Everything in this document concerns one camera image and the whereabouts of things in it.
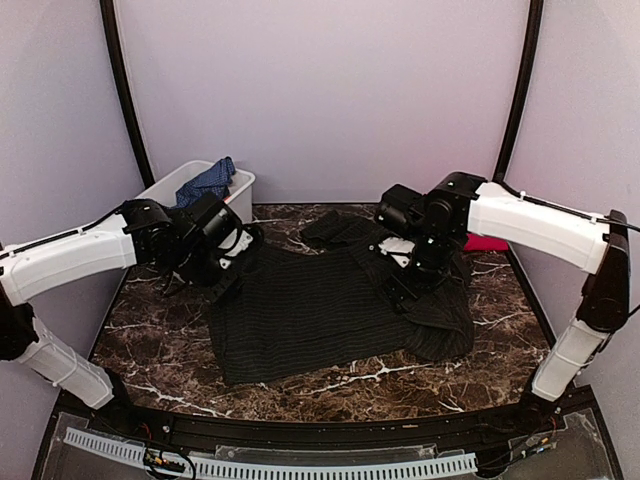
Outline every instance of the dark striped garment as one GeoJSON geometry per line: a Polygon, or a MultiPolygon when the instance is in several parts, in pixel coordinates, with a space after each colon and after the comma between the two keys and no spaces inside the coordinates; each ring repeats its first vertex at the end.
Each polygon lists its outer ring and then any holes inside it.
{"type": "Polygon", "coordinates": [[[267,382],[398,349],[428,361],[473,347],[464,282],[447,279],[406,313],[381,285],[400,269],[370,250],[391,233],[331,212],[301,232],[328,251],[302,255],[264,245],[242,286],[213,305],[210,332],[228,384],[267,382]]]}

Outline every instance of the white ventilation grille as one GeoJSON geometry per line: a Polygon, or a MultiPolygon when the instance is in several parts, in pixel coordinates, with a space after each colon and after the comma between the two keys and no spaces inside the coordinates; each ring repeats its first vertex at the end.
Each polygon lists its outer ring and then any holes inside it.
{"type": "MultiPolygon", "coordinates": [[[[64,443],[118,463],[145,468],[142,463],[144,446],[141,443],[127,443],[75,428],[67,429],[64,443]]],[[[179,455],[165,453],[163,456],[182,465],[186,463],[179,455]]],[[[222,462],[193,456],[190,458],[196,467],[197,478],[202,480],[427,480],[464,475],[478,470],[474,453],[355,467],[291,467],[222,462]]],[[[191,477],[189,470],[187,467],[183,477],[191,477]]]]}

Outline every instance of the marble table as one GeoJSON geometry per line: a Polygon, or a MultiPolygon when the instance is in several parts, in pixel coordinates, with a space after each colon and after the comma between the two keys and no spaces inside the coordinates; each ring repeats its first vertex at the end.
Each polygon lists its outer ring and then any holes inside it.
{"type": "MultiPolygon", "coordinates": [[[[317,254],[298,231],[336,209],[371,218],[371,205],[261,205],[265,241],[317,254]]],[[[135,267],[98,338],[93,361],[119,372],[140,406],[244,420],[348,422],[467,412],[517,401],[549,348],[502,253],[472,252],[473,351],[425,363],[399,351],[268,384],[222,381],[207,327],[204,294],[187,288],[165,298],[164,278],[135,267]]]]}

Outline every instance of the white wall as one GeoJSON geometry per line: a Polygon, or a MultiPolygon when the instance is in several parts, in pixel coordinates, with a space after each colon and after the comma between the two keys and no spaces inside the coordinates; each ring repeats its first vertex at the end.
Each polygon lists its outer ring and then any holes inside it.
{"type": "Polygon", "coordinates": [[[528,0],[117,2],[155,173],[232,156],[259,202],[491,175],[528,0]]]}
{"type": "MultiPolygon", "coordinates": [[[[97,1],[0,2],[0,241],[89,222],[142,190],[97,1]]],[[[88,353],[119,274],[38,297],[64,341],[88,353]]],[[[57,390],[0,362],[0,478],[30,478],[57,390]]]]}
{"type": "MultiPolygon", "coordinates": [[[[530,95],[507,180],[527,193],[640,223],[640,2],[545,2],[530,95]]],[[[632,255],[640,255],[631,233],[632,255]]],[[[562,331],[585,276],[519,249],[525,269],[562,331]]],[[[640,263],[633,261],[640,301],[640,263]]],[[[640,316],[585,372],[613,436],[626,478],[640,478],[640,316]]]]}

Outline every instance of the black pole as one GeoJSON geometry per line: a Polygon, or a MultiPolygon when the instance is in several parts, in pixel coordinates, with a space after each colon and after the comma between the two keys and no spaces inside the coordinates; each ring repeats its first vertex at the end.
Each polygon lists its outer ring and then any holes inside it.
{"type": "Polygon", "coordinates": [[[145,188],[149,188],[156,183],[149,164],[149,157],[144,148],[140,126],[138,125],[138,117],[133,106],[133,98],[129,89],[129,81],[127,80],[127,71],[124,66],[124,58],[122,56],[122,47],[120,45],[120,36],[118,35],[118,22],[113,6],[113,0],[100,0],[100,10],[102,11],[102,23],[104,25],[104,34],[107,39],[107,48],[109,50],[109,58],[111,59],[111,70],[113,78],[116,82],[118,97],[120,97],[120,107],[122,115],[129,133],[129,140],[133,148],[133,154],[136,157],[138,170],[144,182],[145,188]]]}
{"type": "Polygon", "coordinates": [[[522,58],[520,59],[516,89],[513,94],[507,128],[505,129],[504,138],[502,139],[502,147],[500,147],[500,154],[498,155],[498,163],[493,172],[493,180],[495,182],[504,180],[507,169],[509,168],[509,162],[511,161],[516,137],[518,136],[520,120],[522,119],[524,104],[527,100],[527,91],[529,90],[529,82],[531,81],[531,72],[533,71],[533,60],[536,56],[543,5],[544,0],[531,0],[529,4],[529,19],[527,20],[527,32],[524,36],[524,47],[522,48],[522,58]]]}

